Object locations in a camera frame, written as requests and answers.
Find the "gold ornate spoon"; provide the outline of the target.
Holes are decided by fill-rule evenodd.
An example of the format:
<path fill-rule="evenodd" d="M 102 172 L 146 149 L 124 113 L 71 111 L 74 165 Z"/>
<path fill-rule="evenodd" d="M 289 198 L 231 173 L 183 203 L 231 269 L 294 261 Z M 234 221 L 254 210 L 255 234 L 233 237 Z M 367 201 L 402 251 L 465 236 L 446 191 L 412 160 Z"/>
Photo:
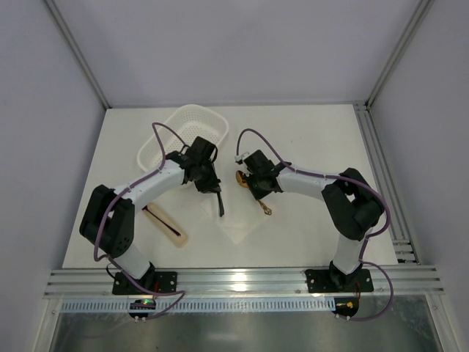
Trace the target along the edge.
<path fill-rule="evenodd" d="M 244 172 L 242 172 L 240 170 L 237 170 L 236 173 L 235 173 L 235 178 L 236 178 L 236 181 L 237 181 L 239 186 L 248 189 L 248 184 L 246 182 Z M 273 213 L 272 210 L 268 206 L 266 206 L 266 204 L 262 200 L 258 200 L 257 202 L 259 203 L 259 205 L 262 208 L 265 215 L 267 215 L 267 216 L 272 215 L 272 213 Z"/>

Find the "white paper napkin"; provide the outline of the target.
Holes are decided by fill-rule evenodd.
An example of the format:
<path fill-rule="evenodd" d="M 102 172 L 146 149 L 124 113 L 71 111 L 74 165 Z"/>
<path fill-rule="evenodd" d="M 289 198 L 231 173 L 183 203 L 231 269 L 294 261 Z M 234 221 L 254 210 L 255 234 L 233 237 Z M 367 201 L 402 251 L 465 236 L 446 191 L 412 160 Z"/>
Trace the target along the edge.
<path fill-rule="evenodd" d="M 238 245 L 258 230 L 265 222 L 273 218 L 276 210 L 270 207 L 272 215 L 264 214 L 259 203 L 252 197 L 251 192 L 239 186 L 236 182 L 222 187 L 221 196 L 225 214 L 218 216 L 218 201 L 216 196 L 210 196 L 199 203 L 210 223 L 210 230 L 222 235 Z"/>

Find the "silver table knife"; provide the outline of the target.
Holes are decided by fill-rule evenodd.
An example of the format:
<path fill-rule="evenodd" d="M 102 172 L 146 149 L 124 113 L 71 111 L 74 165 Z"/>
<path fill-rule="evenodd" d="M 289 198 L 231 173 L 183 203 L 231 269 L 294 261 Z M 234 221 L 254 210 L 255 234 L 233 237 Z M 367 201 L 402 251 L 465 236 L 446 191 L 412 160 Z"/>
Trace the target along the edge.
<path fill-rule="evenodd" d="M 221 192 L 218 191 L 216 193 L 216 196 L 217 196 L 217 201 L 218 201 L 218 216 L 222 218 L 225 214 L 225 210 L 224 210 L 224 203 L 223 203 L 223 199 L 221 196 Z"/>

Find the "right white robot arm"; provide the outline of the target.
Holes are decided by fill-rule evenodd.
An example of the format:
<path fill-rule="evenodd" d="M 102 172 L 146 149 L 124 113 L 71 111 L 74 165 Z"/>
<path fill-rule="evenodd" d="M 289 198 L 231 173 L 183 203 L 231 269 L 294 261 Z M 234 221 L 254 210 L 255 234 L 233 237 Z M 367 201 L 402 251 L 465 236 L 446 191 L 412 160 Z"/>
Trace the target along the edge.
<path fill-rule="evenodd" d="M 322 176 L 298 170 L 287 162 L 274 164 L 261 150 L 235 160 L 247 169 L 245 174 L 239 172 L 238 178 L 258 201 L 272 193 L 292 193 L 325 203 L 339 240 L 328 268 L 305 270 L 310 293 L 374 291 L 363 255 L 373 228 L 388 208 L 357 169 Z"/>

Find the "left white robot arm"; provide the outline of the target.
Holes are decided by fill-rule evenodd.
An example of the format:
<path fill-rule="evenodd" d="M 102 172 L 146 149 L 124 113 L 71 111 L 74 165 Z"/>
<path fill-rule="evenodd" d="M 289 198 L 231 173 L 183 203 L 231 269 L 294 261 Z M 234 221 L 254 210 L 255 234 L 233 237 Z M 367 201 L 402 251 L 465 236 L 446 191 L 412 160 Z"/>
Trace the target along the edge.
<path fill-rule="evenodd" d="M 114 295 L 150 294 L 170 296 L 176 289 L 144 257 L 133 242 L 135 217 L 162 194 L 193 183 L 202 194 L 221 195 L 221 182 L 214 162 L 218 148 L 198 136 L 190 146 L 163 157 L 156 170 L 117 188 L 104 185 L 91 194 L 79 232 L 94 246 L 94 255 L 104 252 L 119 272 L 114 276 Z"/>

